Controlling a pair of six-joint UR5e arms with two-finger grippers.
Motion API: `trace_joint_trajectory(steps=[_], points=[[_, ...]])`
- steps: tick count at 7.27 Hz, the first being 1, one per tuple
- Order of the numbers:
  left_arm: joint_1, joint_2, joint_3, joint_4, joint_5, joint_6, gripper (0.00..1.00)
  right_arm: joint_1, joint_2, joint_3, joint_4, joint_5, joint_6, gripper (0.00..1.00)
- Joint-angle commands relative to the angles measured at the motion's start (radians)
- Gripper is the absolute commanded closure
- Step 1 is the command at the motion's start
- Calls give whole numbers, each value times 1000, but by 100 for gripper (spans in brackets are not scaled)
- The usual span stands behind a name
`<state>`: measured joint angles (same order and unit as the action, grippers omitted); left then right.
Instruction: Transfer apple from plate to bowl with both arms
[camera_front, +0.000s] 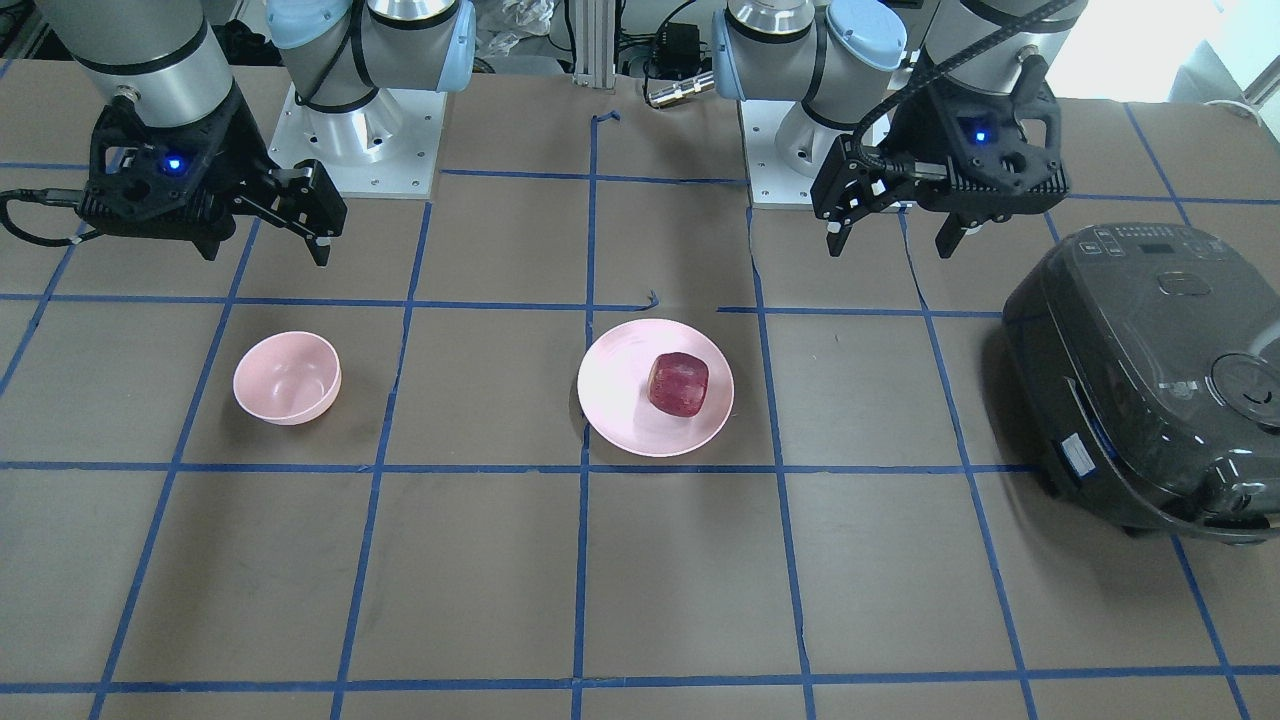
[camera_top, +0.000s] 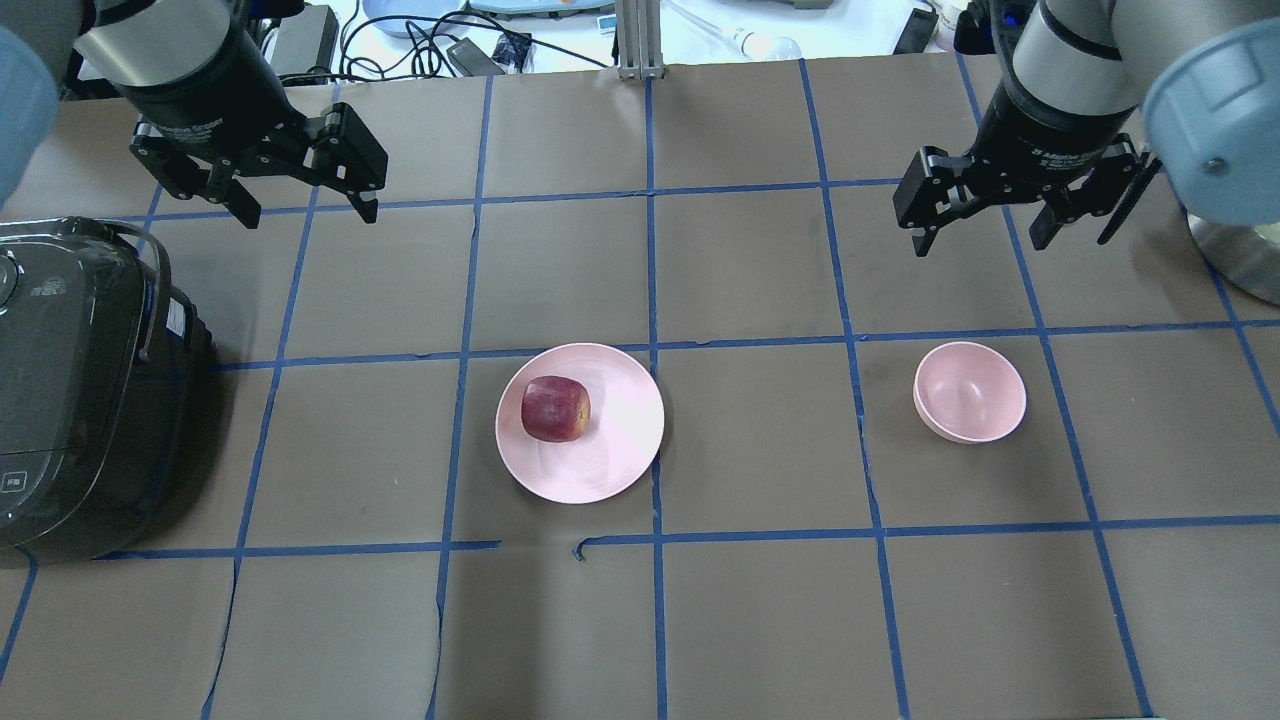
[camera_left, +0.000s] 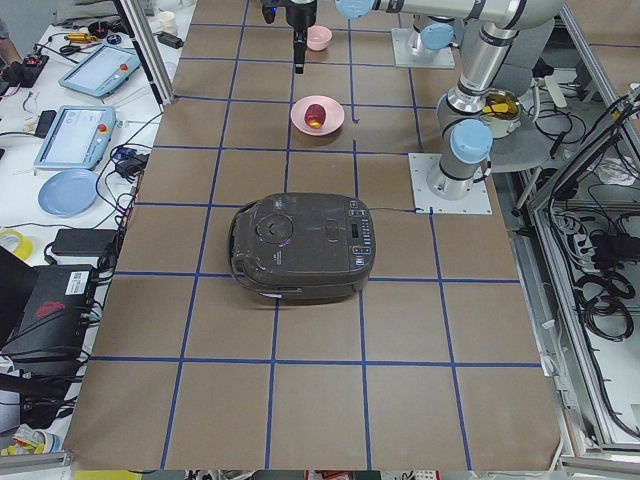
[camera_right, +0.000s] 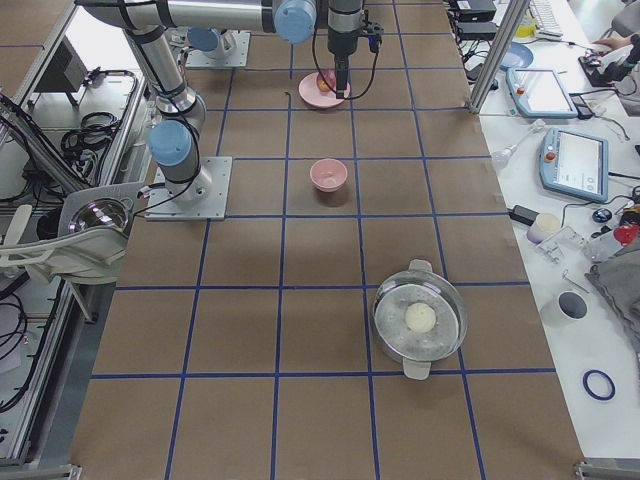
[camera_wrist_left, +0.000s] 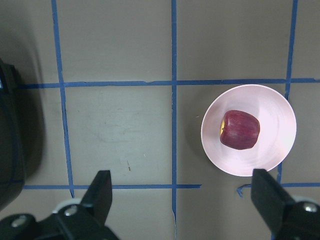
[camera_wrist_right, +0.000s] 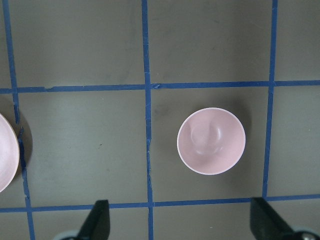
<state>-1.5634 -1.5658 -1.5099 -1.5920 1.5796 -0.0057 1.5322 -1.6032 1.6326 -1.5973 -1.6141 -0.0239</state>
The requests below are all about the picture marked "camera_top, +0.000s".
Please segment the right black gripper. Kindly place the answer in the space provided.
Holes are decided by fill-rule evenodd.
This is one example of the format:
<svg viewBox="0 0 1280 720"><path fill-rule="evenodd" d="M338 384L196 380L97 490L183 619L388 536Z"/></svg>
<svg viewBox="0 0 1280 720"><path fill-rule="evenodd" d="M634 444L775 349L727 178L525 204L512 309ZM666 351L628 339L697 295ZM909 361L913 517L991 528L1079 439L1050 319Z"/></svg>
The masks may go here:
<svg viewBox="0 0 1280 720"><path fill-rule="evenodd" d="M970 155L924 146L911 158L893 191L897 225L924 258L946 225L997 201L1036 201L1050 190L1029 229L1032 247L1043 251L1065 225L1107 217L1120 204L1140 169L1133 141L1115 140L1134 111L1078 115L1000 85ZM1084 174L1078 187L1069 184Z"/></svg>

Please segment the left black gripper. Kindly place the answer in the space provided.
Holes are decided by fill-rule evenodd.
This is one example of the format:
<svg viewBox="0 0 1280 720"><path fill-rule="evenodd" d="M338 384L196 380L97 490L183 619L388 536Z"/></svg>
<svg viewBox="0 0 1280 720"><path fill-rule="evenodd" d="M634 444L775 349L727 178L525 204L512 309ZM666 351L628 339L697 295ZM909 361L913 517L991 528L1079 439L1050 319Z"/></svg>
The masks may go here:
<svg viewBox="0 0 1280 720"><path fill-rule="evenodd" d="M259 201L223 161L230 160L246 177L291 177L333 190L365 223L376 222L387 150L347 102L334 102L317 117L293 109L246 31L228 31L221 45L179 79L129 79L118 90L156 132L134 137L131 154L174 199L204 199L244 228L259 228Z"/></svg>

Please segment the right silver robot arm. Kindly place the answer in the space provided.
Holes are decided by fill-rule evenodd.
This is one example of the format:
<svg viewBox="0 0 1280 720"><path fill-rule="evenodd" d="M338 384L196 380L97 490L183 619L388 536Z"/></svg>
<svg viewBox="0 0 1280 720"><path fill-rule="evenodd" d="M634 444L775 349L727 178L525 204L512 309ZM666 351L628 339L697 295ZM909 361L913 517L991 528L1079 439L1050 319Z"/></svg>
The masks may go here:
<svg viewBox="0 0 1280 720"><path fill-rule="evenodd" d="M977 1L1001 77L972 146L924 146L892 204L924 258L946 225L1038 204L1044 250L1083 218L1119 232L1157 176L1210 266L1277 302L1275 1Z"/></svg>

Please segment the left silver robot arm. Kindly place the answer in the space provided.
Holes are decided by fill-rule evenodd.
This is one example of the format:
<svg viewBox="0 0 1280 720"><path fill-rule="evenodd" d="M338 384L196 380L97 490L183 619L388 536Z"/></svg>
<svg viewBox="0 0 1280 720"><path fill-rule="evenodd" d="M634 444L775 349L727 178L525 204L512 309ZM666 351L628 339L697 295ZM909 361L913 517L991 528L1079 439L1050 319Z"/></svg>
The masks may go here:
<svg viewBox="0 0 1280 720"><path fill-rule="evenodd" d="M305 117L224 1L5 1L3 197L56 120L73 56L140 113L132 155L174 199L198 197L255 228L243 178L288 176L378 219L389 158L358 113Z"/></svg>

